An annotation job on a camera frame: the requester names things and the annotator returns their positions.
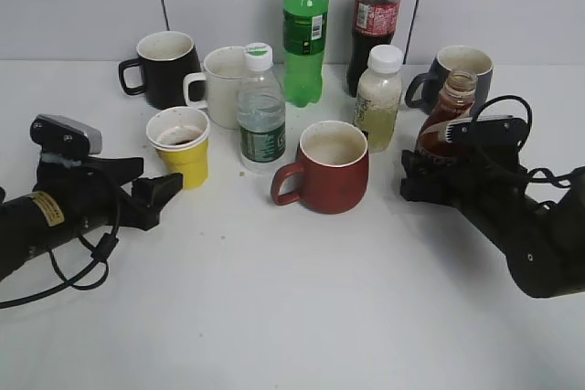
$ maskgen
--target plastic bottle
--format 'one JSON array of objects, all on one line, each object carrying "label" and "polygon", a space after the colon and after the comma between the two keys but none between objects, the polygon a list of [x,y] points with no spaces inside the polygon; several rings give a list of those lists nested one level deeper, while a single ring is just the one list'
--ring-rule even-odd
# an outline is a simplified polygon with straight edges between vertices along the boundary
[{"label": "plastic bottle", "polygon": [[359,80],[354,125],[367,132],[371,153],[385,151],[392,139],[402,95],[403,58],[397,47],[376,46],[369,56],[368,69]]},{"label": "plastic bottle", "polygon": [[328,8],[329,0],[284,0],[284,93],[297,107],[321,99]]},{"label": "plastic bottle", "polygon": [[396,31],[400,0],[356,0],[352,27],[353,55],[347,69],[347,87],[356,96],[357,83],[367,68],[372,48],[389,45]]},{"label": "plastic bottle", "polygon": [[271,70],[270,46],[247,45],[245,59],[248,71],[238,94],[241,160],[253,173],[271,173],[286,148],[284,96]]},{"label": "plastic bottle", "polygon": [[449,74],[434,110],[420,128],[416,151],[435,163],[449,164],[465,155],[468,148],[441,139],[445,122],[466,118],[475,104],[477,75],[471,71],[456,69]]}]

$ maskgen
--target yellow label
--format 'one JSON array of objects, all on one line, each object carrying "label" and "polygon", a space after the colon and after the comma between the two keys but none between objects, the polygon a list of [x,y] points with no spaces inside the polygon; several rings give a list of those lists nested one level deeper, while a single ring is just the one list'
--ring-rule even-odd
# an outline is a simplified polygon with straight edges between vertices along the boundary
[{"label": "yellow label", "polygon": [[34,192],[29,197],[43,213],[49,227],[58,226],[65,222],[63,211],[51,195],[46,192]]}]

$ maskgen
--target red mug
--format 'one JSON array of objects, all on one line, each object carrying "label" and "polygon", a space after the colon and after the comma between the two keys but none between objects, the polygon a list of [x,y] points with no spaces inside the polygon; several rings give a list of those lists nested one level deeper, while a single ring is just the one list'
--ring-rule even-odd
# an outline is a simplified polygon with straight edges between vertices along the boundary
[{"label": "red mug", "polygon": [[[322,214],[341,214],[362,200],[368,174],[364,133],[346,122],[317,122],[303,132],[296,162],[274,176],[271,196],[278,206],[300,201]],[[285,180],[296,175],[299,187],[280,195]]]}]

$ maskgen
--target yellow paper cup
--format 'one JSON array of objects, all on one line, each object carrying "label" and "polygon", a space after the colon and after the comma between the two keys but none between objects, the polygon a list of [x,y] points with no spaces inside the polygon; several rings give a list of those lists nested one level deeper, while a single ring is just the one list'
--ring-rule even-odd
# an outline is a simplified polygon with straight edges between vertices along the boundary
[{"label": "yellow paper cup", "polygon": [[191,107],[161,111],[146,126],[149,142],[170,173],[183,175],[185,189],[200,187],[207,180],[210,128],[207,115]]}]

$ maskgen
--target brown bottle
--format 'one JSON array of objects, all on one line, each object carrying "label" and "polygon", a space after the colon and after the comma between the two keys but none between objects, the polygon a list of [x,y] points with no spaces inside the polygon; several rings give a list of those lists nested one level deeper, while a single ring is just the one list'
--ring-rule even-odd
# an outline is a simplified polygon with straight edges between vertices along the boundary
[{"label": "brown bottle", "polygon": [[475,104],[476,87],[477,76],[474,73],[467,70],[451,72],[439,93],[434,110],[420,129],[416,147],[418,153],[435,163],[452,163],[466,153],[465,147],[444,141],[441,131],[446,129],[444,122],[469,116]]}]

